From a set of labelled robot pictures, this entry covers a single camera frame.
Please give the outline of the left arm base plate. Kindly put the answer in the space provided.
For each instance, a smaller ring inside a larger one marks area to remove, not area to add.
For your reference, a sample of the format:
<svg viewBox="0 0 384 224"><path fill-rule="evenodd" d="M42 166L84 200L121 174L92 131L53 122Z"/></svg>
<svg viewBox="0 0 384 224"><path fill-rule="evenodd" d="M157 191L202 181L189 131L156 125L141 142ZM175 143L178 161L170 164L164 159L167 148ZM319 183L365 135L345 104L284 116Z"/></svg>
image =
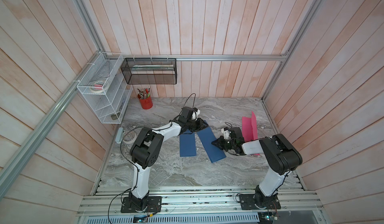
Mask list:
<svg viewBox="0 0 384 224"><path fill-rule="evenodd" d="M144 197L138 199L134 196L125 197L121 207L121 213L154 213L157 214L162 209L162 197Z"/></svg>

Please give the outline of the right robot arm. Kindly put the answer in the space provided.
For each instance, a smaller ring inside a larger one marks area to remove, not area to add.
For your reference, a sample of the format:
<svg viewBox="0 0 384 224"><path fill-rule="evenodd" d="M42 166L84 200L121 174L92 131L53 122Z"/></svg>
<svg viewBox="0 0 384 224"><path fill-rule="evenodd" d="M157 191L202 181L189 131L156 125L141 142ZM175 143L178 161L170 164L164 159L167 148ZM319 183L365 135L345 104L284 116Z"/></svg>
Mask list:
<svg viewBox="0 0 384 224"><path fill-rule="evenodd" d="M286 177L303 163L301 154L283 134L247 142L240 128L223 128L222 135L212 145L227 153L232 150L235 156L265 155L269 169L253 197L260 209L276 199Z"/></svg>

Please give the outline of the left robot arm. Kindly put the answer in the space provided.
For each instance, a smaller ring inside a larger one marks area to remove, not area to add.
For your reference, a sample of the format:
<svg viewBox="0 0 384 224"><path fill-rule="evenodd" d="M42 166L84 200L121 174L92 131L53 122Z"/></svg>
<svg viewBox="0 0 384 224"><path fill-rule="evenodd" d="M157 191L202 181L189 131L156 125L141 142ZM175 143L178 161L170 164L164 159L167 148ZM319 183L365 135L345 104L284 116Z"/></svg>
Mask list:
<svg viewBox="0 0 384 224"><path fill-rule="evenodd" d="M159 157L163 142L187 131L193 134L209 126L199 114L200 110L195 107L183 107L168 124L157 128L142 128L130 149L136 168L133 187L129 193L130 200L140 204L147 201L151 168Z"/></svg>

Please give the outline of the blue paper sheet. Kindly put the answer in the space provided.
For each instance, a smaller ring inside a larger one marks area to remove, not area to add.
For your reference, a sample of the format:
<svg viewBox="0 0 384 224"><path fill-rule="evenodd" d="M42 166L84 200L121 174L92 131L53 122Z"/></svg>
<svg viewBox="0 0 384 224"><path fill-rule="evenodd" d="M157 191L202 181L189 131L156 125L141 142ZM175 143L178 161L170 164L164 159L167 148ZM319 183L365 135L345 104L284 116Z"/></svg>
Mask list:
<svg viewBox="0 0 384 224"><path fill-rule="evenodd" d="M212 144L212 142L215 141L217 138L215 137L210 127L198 131L197 134L212 163L215 163L227 157L224 151Z"/></svg>
<svg viewBox="0 0 384 224"><path fill-rule="evenodd" d="M197 155L195 134L186 131L180 135L180 157L195 157Z"/></svg>

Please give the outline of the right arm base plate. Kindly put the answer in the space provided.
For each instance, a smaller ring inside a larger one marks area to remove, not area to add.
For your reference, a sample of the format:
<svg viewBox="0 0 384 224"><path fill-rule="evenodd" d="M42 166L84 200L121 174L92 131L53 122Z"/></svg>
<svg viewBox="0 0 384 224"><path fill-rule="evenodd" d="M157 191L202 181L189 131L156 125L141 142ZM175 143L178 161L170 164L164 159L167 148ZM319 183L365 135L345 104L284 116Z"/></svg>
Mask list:
<svg viewBox="0 0 384 224"><path fill-rule="evenodd" d="M278 199L278 194L270 197L264 197L259 193L255 194L239 194L237 195L238 202L242 210L279 210L281 204Z"/></svg>

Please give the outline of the pink rectangular paper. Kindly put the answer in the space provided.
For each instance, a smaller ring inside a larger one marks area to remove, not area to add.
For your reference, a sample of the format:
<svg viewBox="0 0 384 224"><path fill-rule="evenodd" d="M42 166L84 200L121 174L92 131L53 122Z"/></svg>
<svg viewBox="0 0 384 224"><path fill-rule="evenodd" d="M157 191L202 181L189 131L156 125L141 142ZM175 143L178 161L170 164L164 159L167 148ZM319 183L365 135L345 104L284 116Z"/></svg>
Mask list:
<svg viewBox="0 0 384 224"><path fill-rule="evenodd" d="M255 113L252 111L252 116L242 117L242 134L245 143L242 145L242 150L246 155L257 155L263 152L259 137L257 118Z"/></svg>

